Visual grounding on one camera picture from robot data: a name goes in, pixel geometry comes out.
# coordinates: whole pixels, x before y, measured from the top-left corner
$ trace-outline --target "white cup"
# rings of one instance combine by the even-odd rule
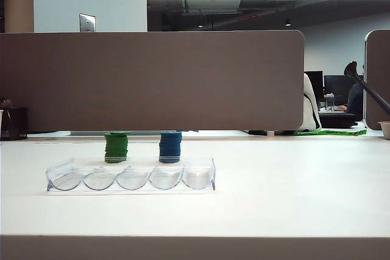
[[[380,121],[378,122],[383,131],[383,136],[386,139],[390,139],[390,121]]]

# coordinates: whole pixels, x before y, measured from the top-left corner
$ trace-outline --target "green mat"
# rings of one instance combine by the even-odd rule
[[[359,136],[367,133],[367,129],[349,132],[349,131],[339,131],[339,130],[315,130],[307,132],[295,131],[294,136],[303,136],[303,135],[348,135],[348,136]]]

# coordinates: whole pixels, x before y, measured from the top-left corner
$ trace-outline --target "light switch plate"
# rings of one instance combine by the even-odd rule
[[[80,13],[80,32],[95,32],[96,18],[93,15]]]

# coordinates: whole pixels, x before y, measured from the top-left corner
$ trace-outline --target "black monitor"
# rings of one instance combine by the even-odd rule
[[[322,71],[305,71],[313,87],[317,103],[324,99],[324,86],[322,84]]]
[[[335,104],[346,105],[351,87],[356,83],[347,76],[324,76],[325,94],[335,95]]]

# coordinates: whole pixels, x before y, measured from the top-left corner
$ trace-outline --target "office desk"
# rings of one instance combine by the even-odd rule
[[[131,138],[130,153],[158,153]],[[211,194],[52,196],[45,170],[103,138],[1,143],[2,259],[389,259],[390,141],[184,138],[214,157]]]

